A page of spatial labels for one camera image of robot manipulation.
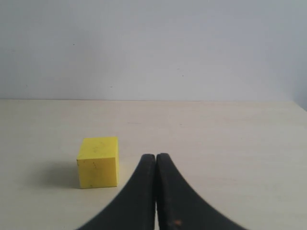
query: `yellow foam block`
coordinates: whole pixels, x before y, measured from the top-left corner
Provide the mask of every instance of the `yellow foam block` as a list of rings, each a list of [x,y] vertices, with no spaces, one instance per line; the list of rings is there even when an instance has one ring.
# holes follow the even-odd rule
[[[77,165],[81,188],[117,186],[117,137],[83,139]]]

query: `wall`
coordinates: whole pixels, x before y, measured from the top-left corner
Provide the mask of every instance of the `wall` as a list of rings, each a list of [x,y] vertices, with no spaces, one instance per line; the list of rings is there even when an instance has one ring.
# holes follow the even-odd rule
[[[296,100],[305,0],[0,0],[0,98]]]

